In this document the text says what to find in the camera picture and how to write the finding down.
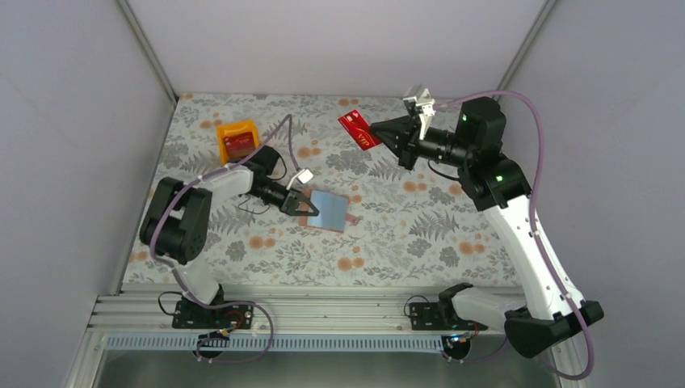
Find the tan leather card holder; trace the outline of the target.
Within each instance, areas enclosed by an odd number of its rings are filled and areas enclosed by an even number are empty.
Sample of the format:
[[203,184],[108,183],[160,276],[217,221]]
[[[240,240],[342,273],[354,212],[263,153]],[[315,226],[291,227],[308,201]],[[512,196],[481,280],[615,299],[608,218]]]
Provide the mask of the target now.
[[299,226],[343,233],[347,226],[357,226],[362,220],[350,213],[350,198],[332,192],[307,189],[305,195],[319,214],[299,217]]

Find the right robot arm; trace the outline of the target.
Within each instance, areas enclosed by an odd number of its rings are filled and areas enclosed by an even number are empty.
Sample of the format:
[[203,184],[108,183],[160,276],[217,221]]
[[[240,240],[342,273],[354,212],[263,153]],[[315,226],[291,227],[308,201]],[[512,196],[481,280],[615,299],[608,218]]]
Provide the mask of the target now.
[[504,243],[523,287],[517,302],[467,283],[452,286],[439,295],[443,318],[501,331],[526,358],[601,320],[602,306],[584,298],[552,249],[523,170],[502,152],[506,117],[499,103],[487,96],[463,102],[452,131],[431,126],[431,100],[408,98],[405,106],[404,116],[373,123],[372,135],[408,170],[420,158],[457,169],[463,192]]

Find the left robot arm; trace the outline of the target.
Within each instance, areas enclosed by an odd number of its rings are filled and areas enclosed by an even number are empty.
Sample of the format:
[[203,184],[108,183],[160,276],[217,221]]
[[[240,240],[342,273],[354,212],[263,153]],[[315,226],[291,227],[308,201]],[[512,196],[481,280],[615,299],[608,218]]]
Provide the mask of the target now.
[[308,183],[313,172],[298,167],[287,184],[272,178],[274,149],[260,146],[191,181],[166,177],[158,182],[143,218],[139,239],[152,259],[169,267],[188,301],[215,310],[222,290],[205,264],[197,261],[208,237],[214,190],[230,198],[247,196],[291,217],[316,217],[319,210],[296,183]]

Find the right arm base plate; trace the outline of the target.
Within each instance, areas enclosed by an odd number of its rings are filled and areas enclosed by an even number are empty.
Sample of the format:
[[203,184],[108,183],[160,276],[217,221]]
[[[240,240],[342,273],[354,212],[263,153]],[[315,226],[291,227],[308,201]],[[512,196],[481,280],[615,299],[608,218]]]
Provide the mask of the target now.
[[457,318],[453,312],[443,314],[436,302],[411,302],[406,308],[413,331],[487,331],[488,327]]

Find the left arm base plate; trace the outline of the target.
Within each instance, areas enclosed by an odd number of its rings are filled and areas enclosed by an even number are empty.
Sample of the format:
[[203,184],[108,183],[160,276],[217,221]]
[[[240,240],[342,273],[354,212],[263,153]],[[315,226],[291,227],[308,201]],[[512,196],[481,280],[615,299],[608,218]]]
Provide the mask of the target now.
[[185,299],[176,304],[171,326],[174,329],[250,329],[253,306],[232,304],[208,310]]

